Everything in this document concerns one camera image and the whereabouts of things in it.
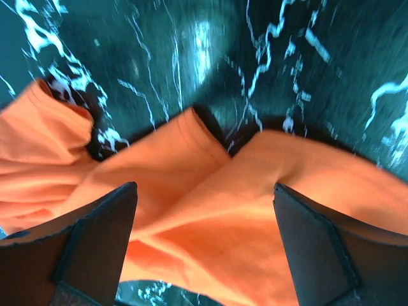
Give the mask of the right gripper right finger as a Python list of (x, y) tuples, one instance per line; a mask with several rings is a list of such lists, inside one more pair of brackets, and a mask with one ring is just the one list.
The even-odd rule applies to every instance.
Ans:
[(407, 236), (283, 184), (273, 207), (300, 305), (407, 305)]

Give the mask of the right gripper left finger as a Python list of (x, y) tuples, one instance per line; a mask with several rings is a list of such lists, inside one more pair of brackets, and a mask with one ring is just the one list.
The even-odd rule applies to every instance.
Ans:
[(137, 185), (128, 182), (1, 239), (1, 305), (120, 305), (137, 201)]

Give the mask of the orange t shirt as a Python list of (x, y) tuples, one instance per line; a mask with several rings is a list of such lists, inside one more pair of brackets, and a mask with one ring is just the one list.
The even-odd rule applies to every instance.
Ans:
[(135, 182), (122, 281), (162, 280), (226, 305), (296, 305), (272, 207), (278, 182), (407, 233), (407, 184), (330, 145), (266, 130), (230, 156), (188, 109), (99, 163), (86, 148), (92, 126), (42, 80), (1, 112), (1, 226), (30, 228)]

